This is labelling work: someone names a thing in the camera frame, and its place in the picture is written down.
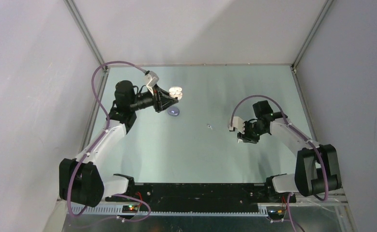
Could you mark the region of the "white charging case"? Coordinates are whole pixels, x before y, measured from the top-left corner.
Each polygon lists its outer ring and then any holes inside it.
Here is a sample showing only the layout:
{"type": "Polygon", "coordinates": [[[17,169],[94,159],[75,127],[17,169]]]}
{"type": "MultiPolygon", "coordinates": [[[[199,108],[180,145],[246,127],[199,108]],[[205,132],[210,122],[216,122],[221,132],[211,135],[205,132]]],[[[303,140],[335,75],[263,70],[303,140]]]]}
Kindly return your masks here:
{"type": "Polygon", "coordinates": [[[177,100],[180,100],[182,98],[182,87],[171,87],[169,90],[169,96],[177,99],[177,100]]]}

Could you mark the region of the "purple charging case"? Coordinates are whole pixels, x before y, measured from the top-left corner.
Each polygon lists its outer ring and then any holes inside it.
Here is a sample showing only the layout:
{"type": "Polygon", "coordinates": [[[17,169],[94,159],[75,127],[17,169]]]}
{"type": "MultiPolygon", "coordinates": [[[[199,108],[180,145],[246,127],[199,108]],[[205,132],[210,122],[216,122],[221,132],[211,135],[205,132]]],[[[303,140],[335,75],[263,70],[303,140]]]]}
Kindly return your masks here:
{"type": "Polygon", "coordinates": [[[170,115],[170,116],[179,116],[180,115],[180,110],[178,107],[169,107],[168,110],[167,110],[167,113],[170,115]]]}

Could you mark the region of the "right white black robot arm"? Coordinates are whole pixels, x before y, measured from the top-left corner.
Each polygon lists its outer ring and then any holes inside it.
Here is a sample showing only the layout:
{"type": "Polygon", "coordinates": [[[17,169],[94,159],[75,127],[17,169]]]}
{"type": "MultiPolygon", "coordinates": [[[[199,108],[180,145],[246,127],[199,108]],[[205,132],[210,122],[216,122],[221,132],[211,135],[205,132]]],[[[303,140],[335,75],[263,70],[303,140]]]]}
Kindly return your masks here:
{"type": "Polygon", "coordinates": [[[331,191],[342,188],[337,151],[331,144],[309,138],[298,129],[283,111],[274,112],[268,103],[253,104],[255,118],[243,120],[232,115],[228,128],[237,132],[239,142],[257,144],[268,134],[282,142],[296,157],[294,174],[280,174],[269,178],[264,194],[270,202],[279,201],[284,193],[299,193],[304,197],[327,199],[331,191]]]}

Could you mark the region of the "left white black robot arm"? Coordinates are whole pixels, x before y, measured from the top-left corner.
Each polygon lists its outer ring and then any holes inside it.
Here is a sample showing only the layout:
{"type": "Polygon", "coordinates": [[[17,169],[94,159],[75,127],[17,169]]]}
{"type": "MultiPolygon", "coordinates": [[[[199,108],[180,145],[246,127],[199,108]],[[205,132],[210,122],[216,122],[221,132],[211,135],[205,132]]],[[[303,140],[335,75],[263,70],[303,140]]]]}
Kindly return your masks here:
{"type": "Polygon", "coordinates": [[[124,201],[134,199],[136,188],[131,185],[133,178],[123,174],[104,174],[102,165],[114,145],[132,128],[138,110],[153,107],[159,113],[181,98],[181,87],[171,87],[166,91],[154,85],[146,92],[136,93],[132,82],[118,82],[115,100],[99,135],[75,158],[60,162],[60,198],[88,207],[95,207],[103,198],[115,194],[124,201]]]}

